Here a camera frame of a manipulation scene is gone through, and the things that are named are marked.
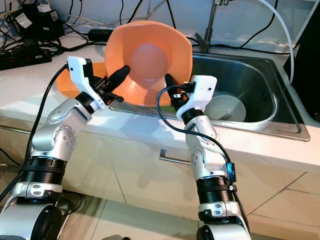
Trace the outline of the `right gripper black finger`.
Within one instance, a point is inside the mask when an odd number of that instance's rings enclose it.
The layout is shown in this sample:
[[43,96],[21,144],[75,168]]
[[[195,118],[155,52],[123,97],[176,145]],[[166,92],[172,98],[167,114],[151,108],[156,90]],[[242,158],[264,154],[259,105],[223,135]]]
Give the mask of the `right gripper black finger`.
[[179,103],[179,88],[178,83],[171,74],[167,73],[164,76],[167,90],[166,92],[169,94],[170,98],[170,106],[178,106]]

